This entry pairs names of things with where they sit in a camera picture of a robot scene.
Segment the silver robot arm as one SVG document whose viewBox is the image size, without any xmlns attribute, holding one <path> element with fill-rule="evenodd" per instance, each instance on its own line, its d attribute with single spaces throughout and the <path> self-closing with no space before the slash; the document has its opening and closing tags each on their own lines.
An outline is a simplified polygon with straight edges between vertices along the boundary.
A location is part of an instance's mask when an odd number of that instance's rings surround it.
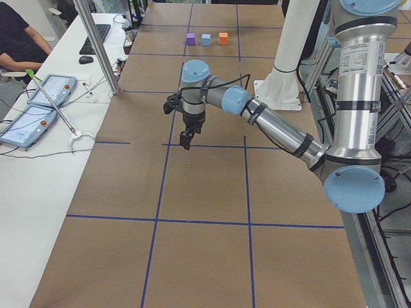
<svg viewBox="0 0 411 308">
<path fill-rule="evenodd" d="M 323 184 L 332 205 L 348 213 L 376 208 L 385 195 L 381 155 L 374 145 L 385 45 L 395 32 L 399 1 L 332 1 L 330 31 L 340 44 L 335 132 L 323 144 L 295 126 L 281 110 L 295 110 L 290 81 L 314 20 L 318 1 L 290 1 L 272 72 L 249 94 L 233 81 L 223 81 L 208 64 L 190 60 L 182 67 L 181 88 L 170 95 L 165 114 L 182 114 L 180 145 L 190 147 L 200 133 L 206 105 L 239 115 L 280 148 L 301 159 Z"/>
</svg>

